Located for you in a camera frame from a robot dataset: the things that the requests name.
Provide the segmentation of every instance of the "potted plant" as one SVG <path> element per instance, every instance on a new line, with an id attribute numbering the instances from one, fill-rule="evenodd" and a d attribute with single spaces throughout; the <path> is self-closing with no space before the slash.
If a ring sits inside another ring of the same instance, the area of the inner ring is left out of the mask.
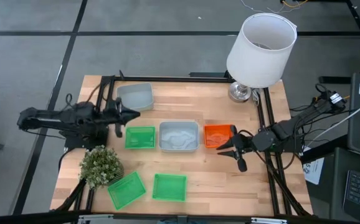
<path id="1" fill-rule="evenodd" d="M 86 179 L 91 189 L 111 185 L 123 177 L 123 165 L 113 149 L 97 146 L 80 163 L 80 178 Z"/>

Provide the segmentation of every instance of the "wooden table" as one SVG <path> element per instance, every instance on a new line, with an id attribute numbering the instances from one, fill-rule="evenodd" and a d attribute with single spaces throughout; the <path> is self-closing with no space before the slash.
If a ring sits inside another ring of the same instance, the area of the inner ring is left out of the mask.
<path id="1" fill-rule="evenodd" d="M 87 99 L 100 83 L 101 76 L 85 76 L 78 101 Z M 115 82 L 115 89 L 139 82 Z M 129 126 L 156 126 L 163 121 L 195 121 L 199 124 L 199 149 L 190 154 L 162 152 L 157 144 L 152 150 L 124 149 L 123 138 L 110 131 L 107 142 L 118 153 L 125 167 L 125 175 L 138 171 L 147 193 L 137 201 L 120 210 L 121 213 L 144 214 L 188 214 L 188 215 L 232 215 L 272 216 L 273 208 L 268 184 L 267 168 L 254 153 L 244 154 L 248 171 L 241 173 L 234 159 L 217 155 L 215 149 L 205 148 L 203 126 L 205 124 L 235 124 L 238 129 L 256 133 L 259 128 L 257 107 L 252 100 L 234 103 L 227 96 L 228 83 L 179 83 L 151 82 L 154 108 L 141 112 L 141 117 L 130 121 Z M 283 83 L 270 87 L 270 96 L 275 121 L 290 119 L 288 102 Z M 92 102 L 97 99 L 97 91 Z M 265 122 L 268 124 L 267 112 Z M 85 149 L 68 153 L 61 165 L 50 208 L 57 208 L 69 196 L 78 183 L 79 162 Z M 284 164 L 291 154 L 283 153 Z M 187 199 L 184 203 L 153 200 L 153 177 L 155 173 L 187 175 Z M 298 159 L 285 170 L 287 186 L 308 212 L 312 213 L 302 165 Z M 88 187 L 83 191 L 81 209 L 85 209 Z M 284 213 L 280 188 L 277 186 L 280 210 Z M 93 199 L 92 212 L 117 212 L 108 195 L 107 188 L 98 189 Z"/>

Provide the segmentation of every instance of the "orange container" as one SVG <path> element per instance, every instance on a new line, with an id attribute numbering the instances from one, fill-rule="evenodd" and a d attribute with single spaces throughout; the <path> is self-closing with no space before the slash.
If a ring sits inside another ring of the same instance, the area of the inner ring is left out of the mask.
<path id="1" fill-rule="evenodd" d="M 230 124 L 205 125 L 204 139 L 205 147 L 217 148 L 232 137 Z"/>

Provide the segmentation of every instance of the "green plastic bin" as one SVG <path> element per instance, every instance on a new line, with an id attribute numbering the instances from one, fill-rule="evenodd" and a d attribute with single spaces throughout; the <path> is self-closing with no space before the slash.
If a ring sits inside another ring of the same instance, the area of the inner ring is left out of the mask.
<path id="1" fill-rule="evenodd" d="M 126 128 L 125 149 L 154 149 L 155 127 L 140 126 Z"/>
<path id="2" fill-rule="evenodd" d="M 108 187 L 108 193 L 117 210 L 129 205 L 146 193 L 137 172 L 132 172 Z"/>
<path id="3" fill-rule="evenodd" d="M 153 199 L 185 202 L 186 189 L 185 175 L 155 174 Z"/>

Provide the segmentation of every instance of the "white lamp shade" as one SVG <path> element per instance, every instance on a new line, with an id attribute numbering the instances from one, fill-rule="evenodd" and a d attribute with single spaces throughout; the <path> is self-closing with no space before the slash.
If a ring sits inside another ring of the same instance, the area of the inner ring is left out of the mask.
<path id="1" fill-rule="evenodd" d="M 227 69 L 245 86 L 268 87 L 281 79 L 296 37 L 296 26 L 282 16 L 250 16 L 227 57 Z"/>

